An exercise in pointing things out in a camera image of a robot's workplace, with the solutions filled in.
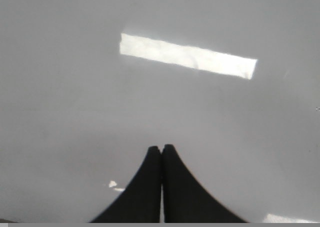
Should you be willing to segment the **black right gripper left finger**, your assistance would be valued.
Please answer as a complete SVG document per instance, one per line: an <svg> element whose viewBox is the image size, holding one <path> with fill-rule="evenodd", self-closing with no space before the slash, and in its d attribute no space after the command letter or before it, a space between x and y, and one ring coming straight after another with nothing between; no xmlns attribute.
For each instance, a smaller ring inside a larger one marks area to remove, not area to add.
<svg viewBox="0 0 320 227"><path fill-rule="evenodd" d="M125 190L90 222L159 223L161 190L162 155L157 146L151 146Z"/></svg>

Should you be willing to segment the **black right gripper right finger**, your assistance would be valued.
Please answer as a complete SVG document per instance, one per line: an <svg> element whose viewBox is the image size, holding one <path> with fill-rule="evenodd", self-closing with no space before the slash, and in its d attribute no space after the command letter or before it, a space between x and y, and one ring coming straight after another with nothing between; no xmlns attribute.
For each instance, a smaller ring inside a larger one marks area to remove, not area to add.
<svg viewBox="0 0 320 227"><path fill-rule="evenodd" d="M246 223L197 181L172 144L161 154L164 220L166 223Z"/></svg>

